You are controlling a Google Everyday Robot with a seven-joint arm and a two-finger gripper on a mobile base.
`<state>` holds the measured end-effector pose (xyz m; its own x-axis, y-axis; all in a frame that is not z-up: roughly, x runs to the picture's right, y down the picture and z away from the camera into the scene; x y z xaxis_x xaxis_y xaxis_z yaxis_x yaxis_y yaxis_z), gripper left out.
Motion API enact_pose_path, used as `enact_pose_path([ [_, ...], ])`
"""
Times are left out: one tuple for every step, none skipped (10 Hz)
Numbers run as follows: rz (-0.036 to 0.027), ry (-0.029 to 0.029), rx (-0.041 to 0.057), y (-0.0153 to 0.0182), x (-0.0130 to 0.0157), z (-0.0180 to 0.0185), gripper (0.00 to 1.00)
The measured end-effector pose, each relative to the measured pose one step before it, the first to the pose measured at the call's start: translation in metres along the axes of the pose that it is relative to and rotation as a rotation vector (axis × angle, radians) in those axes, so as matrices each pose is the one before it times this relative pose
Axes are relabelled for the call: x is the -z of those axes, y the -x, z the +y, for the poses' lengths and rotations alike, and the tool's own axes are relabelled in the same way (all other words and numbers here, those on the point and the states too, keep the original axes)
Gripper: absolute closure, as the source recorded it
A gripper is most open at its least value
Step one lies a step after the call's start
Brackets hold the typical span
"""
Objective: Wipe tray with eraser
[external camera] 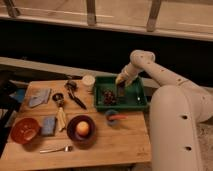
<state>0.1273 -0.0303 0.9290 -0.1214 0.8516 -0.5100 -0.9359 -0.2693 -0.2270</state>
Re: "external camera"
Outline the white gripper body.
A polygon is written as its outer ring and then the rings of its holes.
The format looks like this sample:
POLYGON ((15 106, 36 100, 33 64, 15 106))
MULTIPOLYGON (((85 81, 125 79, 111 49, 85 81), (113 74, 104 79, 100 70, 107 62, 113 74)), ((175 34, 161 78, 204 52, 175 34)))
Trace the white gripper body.
POLYGON ((121 72, 121 79, 126 84, 131 84, 138 76, 139 70, 133 65, 126 65, 121 72))

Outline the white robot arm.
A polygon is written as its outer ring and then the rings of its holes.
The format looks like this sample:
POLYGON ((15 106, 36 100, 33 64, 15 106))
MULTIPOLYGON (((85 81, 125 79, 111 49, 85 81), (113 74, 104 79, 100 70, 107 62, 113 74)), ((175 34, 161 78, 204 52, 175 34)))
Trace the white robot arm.
POLYGON ((130 85, 142 71, 159 85, 149 109, 152 171, 203 171, 196 124, 213 117, 213 94, 143 50, 131 52, 116 82, 130 85))

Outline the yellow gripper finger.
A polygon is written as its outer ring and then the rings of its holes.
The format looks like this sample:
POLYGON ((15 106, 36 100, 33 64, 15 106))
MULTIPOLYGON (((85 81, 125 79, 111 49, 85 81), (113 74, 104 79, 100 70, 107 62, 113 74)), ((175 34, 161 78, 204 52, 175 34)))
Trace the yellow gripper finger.
POLYGON ((118 85, 124 81, 124 78, 121 75, 118 75, 115 79, 115 84, 118 85))

